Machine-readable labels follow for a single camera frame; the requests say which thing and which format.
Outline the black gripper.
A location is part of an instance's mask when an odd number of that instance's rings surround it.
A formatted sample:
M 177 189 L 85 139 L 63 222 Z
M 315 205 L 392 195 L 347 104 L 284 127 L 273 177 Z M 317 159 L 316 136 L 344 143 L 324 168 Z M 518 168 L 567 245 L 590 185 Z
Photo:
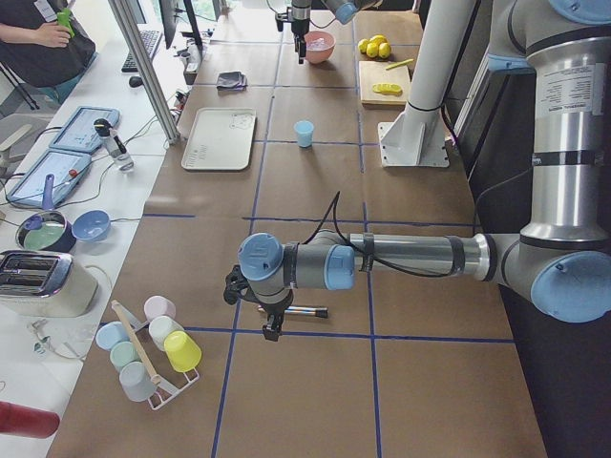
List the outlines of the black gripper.
M 275 14 L 278 32 L 284 30 L 284 25 L 289 24 L 294 36 L 295 53 L 298 55 L 298 63 L 303 64 L 306 60 L 306 39 L 309 32 L 310 9 L 286 9 L 284 12 Z
M 266 323 L 262 327 L 263 336 L 268 341 L 278 341 L 282 335 L 284 313 L 293 302 L 293 293 L 283 287 L 270 294 L 256 292 L 240 266 L 235 264 L 225 277 L 223 299 L 230 305 L 236 304 L 238 300 L 260 305 L 267 314 Z

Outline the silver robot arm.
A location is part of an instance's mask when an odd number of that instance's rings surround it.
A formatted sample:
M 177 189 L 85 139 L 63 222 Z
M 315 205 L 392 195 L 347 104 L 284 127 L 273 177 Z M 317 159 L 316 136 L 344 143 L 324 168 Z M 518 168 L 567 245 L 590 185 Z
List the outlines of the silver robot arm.
M 537 78 L 529 223 L 516 234 L 469 238 L 344 236 L 318 227 L 305 242 L 283 244 L 254 234 L 239 248 L 224 300 L 258 304 L 263 335 L 274 341 L 295 289 L 350 289 L 357 272 L 386 267 L 494 281 L 567 323 L 602 317 L 610 309 L 608 236 L 598 223 L 609 64 L 608 2 L 494 2 L 489 69 Z
M 350 22 L 360 10 L 378 7 L 382 1 L 359 0 L 328 0 L 323 5 L 333 13 L 334 18 L 342 25 Z M 309 33 L 311 0 L 292 0 L 283 12 L 275 13 L 278 31 L 284 30 L 284 24 L 289 24 L 294 38 L 295 53 L 299 64 L 306 60 L 306 35 Z

